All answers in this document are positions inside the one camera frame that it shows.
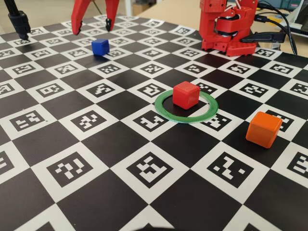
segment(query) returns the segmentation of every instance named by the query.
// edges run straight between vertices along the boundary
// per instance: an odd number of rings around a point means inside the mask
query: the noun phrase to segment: black cable
[[[95,5],[96,9],[98,10],[98,12],[99,12],[100,14],[102,14],[102,12],[100,11],[100,9],[99,9],[98,6],[96,5],[95,1],[93,1],[93,3],[94,3],[94,5]]]

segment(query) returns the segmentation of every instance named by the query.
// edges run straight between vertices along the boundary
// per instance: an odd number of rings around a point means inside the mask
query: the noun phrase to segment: table
[[[0,230],[305,230],[308,59],[226,57],[202,51],[191,28],[118,16],[108,33],[105,18],[78,36],[64,22],[0,37]],[[183,81],[217,100],[214,118],[155,111]],[[258,111],[283,119],[270,149],[245,139]]]

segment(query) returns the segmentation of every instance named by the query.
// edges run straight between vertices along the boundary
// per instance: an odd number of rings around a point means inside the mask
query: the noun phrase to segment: red plastic part
[[[199,102],[200,87],[190,82],[182,82],[173,88],[173,103],[189,109]]]

